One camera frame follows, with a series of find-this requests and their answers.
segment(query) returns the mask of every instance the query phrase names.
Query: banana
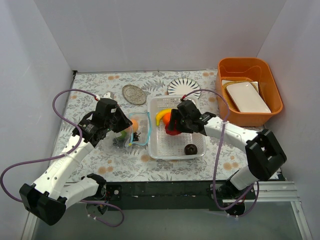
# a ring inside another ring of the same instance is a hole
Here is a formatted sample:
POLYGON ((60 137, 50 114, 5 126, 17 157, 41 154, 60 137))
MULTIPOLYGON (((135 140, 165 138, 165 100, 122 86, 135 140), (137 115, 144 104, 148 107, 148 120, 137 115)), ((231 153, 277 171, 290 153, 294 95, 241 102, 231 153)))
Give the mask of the banana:
POLYGON ((167 113, 171 113, 172 108, 163 109, 160 112, 158 112, 155 116, 155 123, 157 126, 160 125, 160 120, 166 115, 167 113))

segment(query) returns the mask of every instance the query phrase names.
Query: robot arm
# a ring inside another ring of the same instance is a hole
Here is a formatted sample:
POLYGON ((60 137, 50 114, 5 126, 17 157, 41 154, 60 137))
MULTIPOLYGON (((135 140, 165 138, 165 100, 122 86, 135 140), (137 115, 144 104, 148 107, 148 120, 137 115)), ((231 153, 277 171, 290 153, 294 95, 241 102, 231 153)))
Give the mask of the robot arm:
MULTIPOLYGON (((221 137, 223 120, 215 114, 201 114, 191 100, 183 100, 177 108, 172 110, 169 130, 176 128, 182 133, 221 137)), ((223 140, 245 152, 248 165, 217 189, 221 195, 239 196, 254 182, 267 181, 287 160, 275 135, 268 129, 258 132, 226 123, 223 140)))
POLYGON ((102 98, 96 109, 86 114, 78 126, 82 131, 80 145, 67 154, 79 141, 79 131, 75 128, 61 154, 32 185, 24 184, 20 196, 24 207, 48 225, 60 220, 66 209, 80 200, 94 196, 100 199, 106 193, 106 180, 96 174, 89 174, 80 182, 64 187, 71 173, 79 163, 104 139, 108 132, 121 132, 132 122, 125 116, 113 99, 102 98))

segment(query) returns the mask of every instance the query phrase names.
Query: orange plastic bin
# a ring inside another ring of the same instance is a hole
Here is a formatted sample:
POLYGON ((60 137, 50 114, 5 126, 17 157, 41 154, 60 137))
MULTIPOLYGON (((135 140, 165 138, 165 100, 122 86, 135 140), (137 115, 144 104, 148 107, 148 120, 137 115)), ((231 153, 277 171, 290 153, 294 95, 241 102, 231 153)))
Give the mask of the orange plastic bin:
MULTIPOLYGON (((268 64, 256 57, 228 57, 218 64, 215 90, 224 98, 228 98, 222 80, 258 82, 259 94, 267 104, 271 113, 239 112, 230 109, 228 121, 241 127, 258 127, 265 124, 272 116, 281 112, 283 103, 268 64)), ((225 103, 218 97, 220 117, 228 112, 225 103)))

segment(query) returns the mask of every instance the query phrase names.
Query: floral tablecloth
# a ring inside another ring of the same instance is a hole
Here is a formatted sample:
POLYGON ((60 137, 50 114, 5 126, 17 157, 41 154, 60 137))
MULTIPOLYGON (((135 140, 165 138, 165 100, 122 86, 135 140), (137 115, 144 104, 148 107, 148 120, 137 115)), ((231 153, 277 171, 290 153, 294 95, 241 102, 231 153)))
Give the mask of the floral tablecloth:
MULTIPOLYGON (((203 89, 215 89, 217 70, 198 71, 156 71, 122 73, 77 73, 72 88, 82 89, 99 96, 111 92, 111 97, 121 106, 124 113, 146 112, 148 101, 154 96, 166 95, 167 85, 176 78, 187 77, 196 80, 203 89), (122 88, 127 84, 142 88, 147 95, 143 105, 133 105, 122 95, 122 88)), ((69 96, 65 116, 75 123, 93 111, 97 102, 90 95, 72 92, 69 96)), ((219 115, 217 98, 213 93, 203 92, 199 98, 201 112, 219 115)), ((54 155, 58 155, 67 143, 73 127, 62 123, 54 155)), ((100 142, 84 158, 71 174, 68 182, 78 182, 82 176, 96 173, 108 182, 131 181, 197 181, 210 180, 213 176, 213 164, 219 139, 206 137, 205 156, 188 160, 157 160, 148 155, 147 146, 135 145, 131 152, 112 152, 100 142)), ((247 165, 246 155, 232 145, 223 144, 218 163, 217 179, 226 180, 239 168, 247 165)))

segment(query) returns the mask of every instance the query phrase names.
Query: white wall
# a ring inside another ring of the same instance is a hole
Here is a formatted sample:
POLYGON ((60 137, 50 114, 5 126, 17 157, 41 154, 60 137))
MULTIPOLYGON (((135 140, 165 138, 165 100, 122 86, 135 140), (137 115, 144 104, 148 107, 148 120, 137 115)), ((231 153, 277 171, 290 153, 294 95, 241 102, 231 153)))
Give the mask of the white wall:
MULTIPOLYGON (((33 0, 0 0, 0 171, 21 161, 49 157, 60 120, 52 99, 70 88, 72 71, 33 0)), ((62 111, 65 98, 57 104, 62 111)), ((48 166, 17 167, 4 176, 19 196, 48 166)), ((28 212, 0 189, 0 239, 22 236, 28 212)))
POLYGON ((35 0, 71 69, 195 70, 255 57, 286 0, 35 0))
POLYGON ((259 58, 276 79, 284 111, 267 127, 276 134, 314 239, 320 239, 320 1, 287 0, 259 58))

